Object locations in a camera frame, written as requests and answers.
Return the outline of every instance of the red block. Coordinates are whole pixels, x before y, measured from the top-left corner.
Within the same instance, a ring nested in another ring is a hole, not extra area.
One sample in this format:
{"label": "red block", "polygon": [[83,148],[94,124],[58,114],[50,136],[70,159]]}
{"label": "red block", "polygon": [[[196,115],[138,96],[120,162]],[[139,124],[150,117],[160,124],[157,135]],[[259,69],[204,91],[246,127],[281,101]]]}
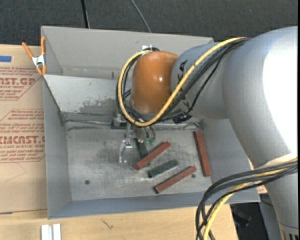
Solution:
{"label": "red block", "polygon": [[140,170],[142,167],[144,167],[146,164],[150,163],[153,159],[155,159],[157,156],[159,156],[163,151],[165,151],[167,148],[169,148],[171,145],[170,143],[164,142],[159,147],[157,147],[154,151],[152,151],[150,154],[142,158],[139,162],[136,163],[134,166],[137,170]]}
{"label": "red block", "polygon": [[159,185],[154,187],[154,191],[159,194],[160,192],[166,190],[167,188],[171,187],[173,184],[183,180],[185,177],[193,174],[197,168],[195,166],[189,166],[188,168],[184,169],[183,171],[179,172],[178,174],[168,178],[164,182],[160,183]]}

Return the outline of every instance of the black cable bundle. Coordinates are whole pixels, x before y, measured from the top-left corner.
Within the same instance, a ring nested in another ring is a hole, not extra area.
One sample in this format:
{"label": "black cable bundle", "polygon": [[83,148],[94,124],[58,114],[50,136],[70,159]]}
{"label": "black cable bundle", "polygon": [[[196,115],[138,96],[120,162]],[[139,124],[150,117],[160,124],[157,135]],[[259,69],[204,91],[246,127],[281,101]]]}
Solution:
{"label": "black cable bundle", "polygon": [[[225,177],[223,179],[220,179],[219,181],[215,182],[212,184],[204,193],[201,202],[199,203],[196,214],[195,214],[195,227],[197,230],[196,234],[196,239],[203,240],[203,236],[201,234],[202,228],[207,224],[209,217],[216,207],[216,205],[225,197],[234,194],[236,192],[256,188],[258,186],[265,185],[267,183],[273,182],[279,178],[282,178],[284,176],[294,174],[298,171],[298,161],[292,161],[280,165],[275,165],[271,167],[266,167],[266,168],[261,168],[261,169],[256,169],[252,171],[247,171],[247,172],[241,172],[237,173],[234,175],[230,175],[228,177]],[[261,175],[265,173],[272,173],[271,175]],[[246,184],[246,183],[253,183],[253,182],[258,182],[254,184],[250,184],[248,186],[244,186],[242,188],[236,189],[236,190],[231,190],[228,191],[227,193],[223,194],[221,197],[219,197],[210,207],[209,211],[205,212],[205,205],[206,201],[215,193],[222,191],[224,189],[230,188],[230,187],[235,187],[239,186],[241,184]],[[209,231],[209,237],[211,240],[214,240],[214,236],[212,235],[212,232]]]}

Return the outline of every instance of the cardboard box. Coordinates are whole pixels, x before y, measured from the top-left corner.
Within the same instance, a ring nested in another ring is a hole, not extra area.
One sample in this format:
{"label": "cardboard box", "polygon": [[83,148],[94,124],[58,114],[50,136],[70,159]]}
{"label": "cardboard box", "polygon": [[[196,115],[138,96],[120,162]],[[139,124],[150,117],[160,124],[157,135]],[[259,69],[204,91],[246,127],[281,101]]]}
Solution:
{"label": "cardboard box", "polygon": [[43,79],[21,45],[0,56],[0,213],[46,209]]}

